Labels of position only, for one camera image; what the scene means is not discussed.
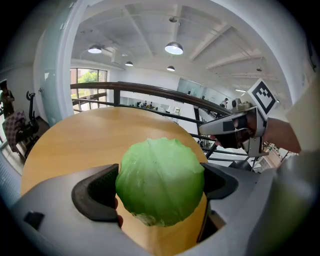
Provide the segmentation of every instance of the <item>white ceiling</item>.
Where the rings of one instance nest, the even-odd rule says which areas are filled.
[[[170,22],[170,17],[176,17],[178,22]],[[182,55],[172,57],[165,51],[166,44],[171,41],[182,44]],[[95,44],[111,52],[118,49],[123,54],[122,63],[112,64],[112,54],[108,52],[95,56],[88,53],[88,48]],[[115,5],[100,11],[79,25],[72,57],[117,67],[125,67],[128,60],[138,64],[150,59],[148,66],[141,66],[150,69],[156,69],[157,62],[174,58],[176,71],[179,63],[196,65],[229,90],[247,90],[257,78],[263,78],[275,96],[286,101],[279,78],[272,73],[259,48],[241,31],[225,20],[177,3],[153,1]],[[189,78],[196,81],[191,73]]]

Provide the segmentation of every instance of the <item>desk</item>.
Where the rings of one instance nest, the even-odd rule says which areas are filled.
[[[199,162],[207,162],[191,135],[159,114],[129,107],[107,107],[70,116],[51,127],[31,150],[23,169],[21,194],[49,178],[120,164],[132,144],[162,137],[179,139],[192,149]],[[119,198],[118,201],[122,230],[150,253],[174,255],[196,245],[207,203],[204,195],[192,215],[170,227],[146,226],[124,208]]]

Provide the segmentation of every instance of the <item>human hand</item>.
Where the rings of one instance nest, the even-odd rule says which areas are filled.
[[[118,207],[118,199],[116,199],[116,198],[114,198],[114,200],[115,200],[115,209],[117,209],[117,207]],[[122,218],[122,216],[121,215],[118,215],[118,223],[119,223],[119,226],[120,226],[120,228],[122,227],[122,224],[124,223],[124,218]]]
[[[256,130],[257,130],[257,118],[256,118],[256,115],[254,113],[248,113],[246,115],[246,121],[247,121],[247,126],[248,128],[251,130],[252,133],[256,133]],[[238,119],[234,119],[233,120],[233,124],[234,124],[234,127],[237,128],[238,125],[239,125],[239,121]],[[216,139],[216,136],[215,135],[210,135],[210,139],[211,140],[215,140]],[[215,144],[217,146],[222,146],[220,141],[216,140],[215,141]]]

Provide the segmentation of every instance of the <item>ceiling light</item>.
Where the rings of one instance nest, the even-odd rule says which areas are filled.
[[[176,71],[174,66],[168,66],[166,69],[169,71]]]
[[[132,67],[134,64],[131,61],[125,63],[126,66]]]
[[[178,42],[170,42],[164,48],[166,52],[173,54],[173,55],[180,55],[184,53],[184,49],[182,45]]]
[[[91,54],[100,54],[102,50],[99,46],[92,46],[89,48],[88,52]]]

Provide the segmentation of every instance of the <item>ceiling beam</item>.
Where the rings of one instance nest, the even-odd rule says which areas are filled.
[[[233,73],[233,74],[218,74],[220,78],[243,78],[243,79],[259,79],[273,80],[278,79],[272,74],[261,74],[261,73]]]
[[[151,47],[150,47],[146,37],[144,36],[144,34],[142,32],[142,29],[139,27],[139,25],[137,24],[135,19],[132,17],[131,13],[129,12],[129,10],[127,9],[126,6],[123,6],[123,12],[124,12],[125,16],[127,16],[130,19],[130,21],[131,21],[132,25],[134,26],[135,30],[138,32],[138,34],[142,38],[143,42],[146,45],[146,48],[147,48],[148,52],[151,54],[151,56],[153,56],[154,53],[152,52]]]
[[[223,22],[221,25],[218,25],[214,28],[213,33],[209,33],[204,41],[202,41],[194,50],[194,52],[190,55],[190,60],[194,61],[196,57],[199,56],[214,40],[219,38],[224,32],[226,32],[229,28],[231,28],[230,25],[228,25],[226,22]]]
[[[220,66],[224,66],[227,64],[235,63],[235,62],[241,62],[241,61],[246,61],[246,60],[252,60],[252,59],[257,59],[261,58],[263,55],[258,49],[255,49],[254,51],[243,51],[239,52],[237,54],[234,54],[230,57],[220,59],[216,61],[215,63],[209,64],[206,68],[208,70],[210,69],[215,69]]]
[[[174,12],[172,16],[176,17],[177,21],[173,23],[171,42],[177,41],[178,31],[180,27],[179,18],[181,17],[181,11],[182,11],[182,5],[176,4],[174,7]]]

